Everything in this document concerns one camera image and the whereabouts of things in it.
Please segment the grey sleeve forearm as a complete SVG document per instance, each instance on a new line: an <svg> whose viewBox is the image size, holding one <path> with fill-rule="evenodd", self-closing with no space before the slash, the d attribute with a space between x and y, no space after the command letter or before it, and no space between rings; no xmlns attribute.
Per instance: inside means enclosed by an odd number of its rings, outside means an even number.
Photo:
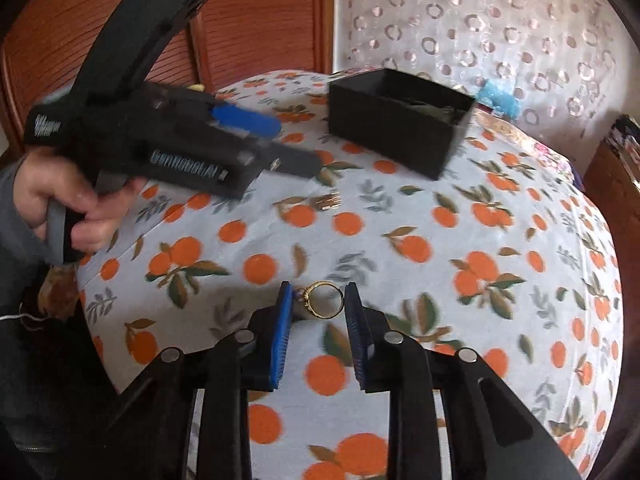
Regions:
<svg viewBox="0 0 640 480"><path fill-rule="evenodd" d="M1 312L34 300L50 270L46 243L18 213L13 191L17 171L24 162L1 170Z"/></svg>

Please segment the person's left hand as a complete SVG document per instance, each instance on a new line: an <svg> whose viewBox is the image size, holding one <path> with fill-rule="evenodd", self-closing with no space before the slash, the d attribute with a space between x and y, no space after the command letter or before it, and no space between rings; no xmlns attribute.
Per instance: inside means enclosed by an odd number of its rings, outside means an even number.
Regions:
<svg viewBox="0 0 640 480"><path fill-rule="evenodd" d="M17 169L13 203L40 238L46 236L50 200L77 212L81 220L70 231L72 247L93 254L111 240L145 185L145 179L131 178L119 190L99 195L73 162L50 148L34 148Z"/></svg>

